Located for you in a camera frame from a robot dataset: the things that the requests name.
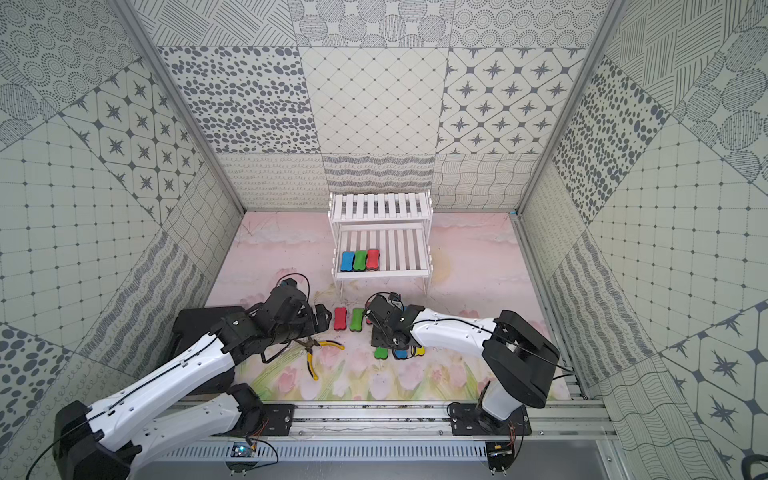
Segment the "red eraser top shelf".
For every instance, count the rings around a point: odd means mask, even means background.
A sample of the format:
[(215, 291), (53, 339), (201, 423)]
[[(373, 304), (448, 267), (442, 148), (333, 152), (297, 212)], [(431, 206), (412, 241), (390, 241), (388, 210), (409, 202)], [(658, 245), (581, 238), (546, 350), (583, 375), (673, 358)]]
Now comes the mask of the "red eraser top shelf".
[(347, 329), (348, 311), (346, 307), (337, 307), (334, 310), (333, 328), (335, 331), (344, 331)]

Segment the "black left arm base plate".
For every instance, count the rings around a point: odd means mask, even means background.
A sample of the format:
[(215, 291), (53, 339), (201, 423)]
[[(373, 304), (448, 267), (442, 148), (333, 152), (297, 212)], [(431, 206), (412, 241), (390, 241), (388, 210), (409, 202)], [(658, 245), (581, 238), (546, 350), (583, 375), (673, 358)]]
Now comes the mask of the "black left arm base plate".
[(248, 407), (226, 434), (243, 438), (288, 436), (295, 410), (294, 404), (287, 403)]

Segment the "green eraser shelf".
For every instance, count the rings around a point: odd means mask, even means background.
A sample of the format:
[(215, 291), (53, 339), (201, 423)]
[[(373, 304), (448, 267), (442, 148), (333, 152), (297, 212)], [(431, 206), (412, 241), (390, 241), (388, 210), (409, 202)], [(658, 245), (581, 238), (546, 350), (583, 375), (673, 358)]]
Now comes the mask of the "green eraser shelf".
[(351, 320), (348, 325), (350, 331), (359, 333), (363, 330), (364, 315), (364, 308), (354, 308), (352, 310)]
[(363, 272), (367, 270), (367, 256), (367, 250), (358, 250), (354, 253), (352, 268), (355, 272)]
[(386, 360), (389, 356), (389, 350), (384, 347), (377, 347), (374, 351), (374, 358), (379, 360)]

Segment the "yellow handled pliers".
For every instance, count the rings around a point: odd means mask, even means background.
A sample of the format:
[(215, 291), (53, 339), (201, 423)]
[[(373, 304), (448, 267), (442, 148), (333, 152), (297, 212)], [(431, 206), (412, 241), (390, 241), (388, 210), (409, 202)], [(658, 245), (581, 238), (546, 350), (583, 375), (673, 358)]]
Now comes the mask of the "yellow handled pliers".
[(303, 340), (296, 340), (296, 343), (306, 352), (307, 370), (314, 381), (319, 380), (315, 360), (320, 358), (320, 354), (328, 348), (336, 349), (338, 351), (345, 350), (345, 346), (335, 340), (316, 340), (312, 337), (308, 337)]

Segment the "red eraser shelf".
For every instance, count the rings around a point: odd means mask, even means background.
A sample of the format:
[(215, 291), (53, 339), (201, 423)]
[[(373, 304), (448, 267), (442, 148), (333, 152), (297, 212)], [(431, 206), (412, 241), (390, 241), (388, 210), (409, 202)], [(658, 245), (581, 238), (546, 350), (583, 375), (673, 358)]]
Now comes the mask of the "red eraser shelf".
[(369, 249), (366, 255), (366, 270), (378, 271), (380, 269), (380, 250)]
[(337, 307), (334, 310), (333, 328), (335, 331), (344, 331), (347, 329), (348, 311), (346, 307)]

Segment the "green eraser top shelf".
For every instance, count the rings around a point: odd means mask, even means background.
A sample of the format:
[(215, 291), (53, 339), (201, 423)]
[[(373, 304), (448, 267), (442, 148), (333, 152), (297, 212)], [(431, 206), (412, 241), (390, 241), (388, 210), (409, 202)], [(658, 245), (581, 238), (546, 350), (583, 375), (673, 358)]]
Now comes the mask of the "green eraser top shelf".
[(364, 315), (364, 308), (354, 308), (352, 310), (351, 320), (348, 325), (350, 331), (359, 333), (363, 330)]

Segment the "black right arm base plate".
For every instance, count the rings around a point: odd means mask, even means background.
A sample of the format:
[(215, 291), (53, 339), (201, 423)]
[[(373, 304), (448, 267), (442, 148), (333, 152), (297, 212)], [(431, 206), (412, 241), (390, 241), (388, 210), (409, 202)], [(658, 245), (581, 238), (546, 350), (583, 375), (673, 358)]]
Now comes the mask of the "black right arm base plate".
[(528, 412), (525, 406), (514, 410), (506, 421), (501, 421), (483, 411), (478, 404), (449, 403), (448, 414), (454, 436), (507, 436), (531, 435)]

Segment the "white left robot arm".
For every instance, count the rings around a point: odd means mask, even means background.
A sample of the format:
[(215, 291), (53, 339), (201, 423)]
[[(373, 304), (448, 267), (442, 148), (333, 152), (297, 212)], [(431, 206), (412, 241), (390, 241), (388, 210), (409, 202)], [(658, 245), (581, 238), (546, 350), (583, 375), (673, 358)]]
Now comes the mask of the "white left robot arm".
[(294, 280), (266, 301), (187, 309), (181, 318), (210, 321), (191, 346), (134, 384), (90, 405), (74, 401), (55, 417), (53, 460), (63, 479), (127, 479), (157, 457), (210, 436), (285, 435), (294, 406), (270, 407), (246, 383), (176, 413), (167, 410), (211, 379), (279, 345), (304, 344), (328, 330), (331, 313), (312, 306)]

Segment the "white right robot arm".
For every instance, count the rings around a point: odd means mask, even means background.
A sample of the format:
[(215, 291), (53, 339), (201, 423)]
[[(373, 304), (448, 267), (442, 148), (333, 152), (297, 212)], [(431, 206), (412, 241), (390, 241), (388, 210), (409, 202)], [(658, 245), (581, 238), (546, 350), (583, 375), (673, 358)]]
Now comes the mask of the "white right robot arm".
[(493, 374), (480, 410), (505, 421), (520, 407), (542, 409), (560, 368), (560, 351), (518, 313), (491, 318), (456, 317), (421, 305), (402, 306), (381, 293), (366, 303), (364, 316), (379, 344), (396, 352), (441, 348), (482, 359)]

